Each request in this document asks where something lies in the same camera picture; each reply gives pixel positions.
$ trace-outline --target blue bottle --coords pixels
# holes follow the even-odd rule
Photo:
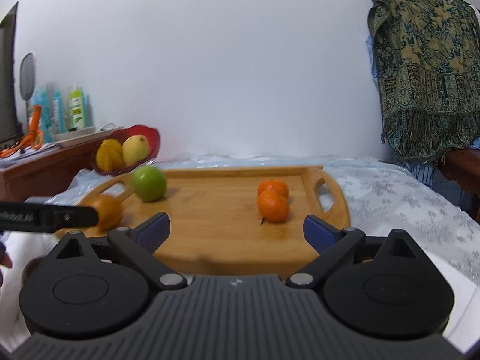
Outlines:
[[[42,107],[42,113],[40,115],[40,128],[43,132],[43,142],[52,142],[52,121],[50,118],[50,101],[47,97],[47,91],[45,87],[40,88],[40,93],[35,92],[33,105],[40,105]]]
[[[63,111],[63,99],[58,87],[55,87],[53,95],[53,123],[56,134],[67,132],[65,126],[65,113]]]

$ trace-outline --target paisley scarf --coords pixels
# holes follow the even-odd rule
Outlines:
[[[436,160],[480,135],[480,27],[463,0],[372,0],[382,142]]]

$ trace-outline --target round mirror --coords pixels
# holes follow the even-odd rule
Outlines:
[[[20,64],[20,94],[26,102],[30,100],[35,90],[35,59],[29,52]]]

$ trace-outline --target plastic sheet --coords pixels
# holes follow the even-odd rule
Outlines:
[[[361,159],[335,159],[330,157],[253,157],[241,159],[216,155],[185,155],[176,157],[170,161],[149,161],[142,166],[147,164],[153,164],[160,169],[214,169],[223,167],[289,167],[317,165],[323,165],[325,167],[357,166],[403,169],[406,173],[409,173],[407,169],[399,168],[390,163],[378,162],[377,159],[372,157],[364,157]],[[99,175],[94,170],[89,171],[87,169],[82,169],[73,178],[68,190],[47,200],[46,204],[76,205],[85,195],[87,195],[88,192],[111,178],[111,176]],[[121,185],[113,186],[107,191],[107,193],[114,196],[117,196],[122,192],[123,187]],[[319,191],[319,197],[325,209],[328,209],[332,205],[333,201],[327,189],[321,188]]]

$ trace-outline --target green bottle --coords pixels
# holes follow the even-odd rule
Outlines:
[[[73,87],[73,90],[69,94],[69,115],[70,115],[70,128],[80,128],[86,127],[85,115],[86,111],[83,106],[83,97],[82,92],[76,86]]]

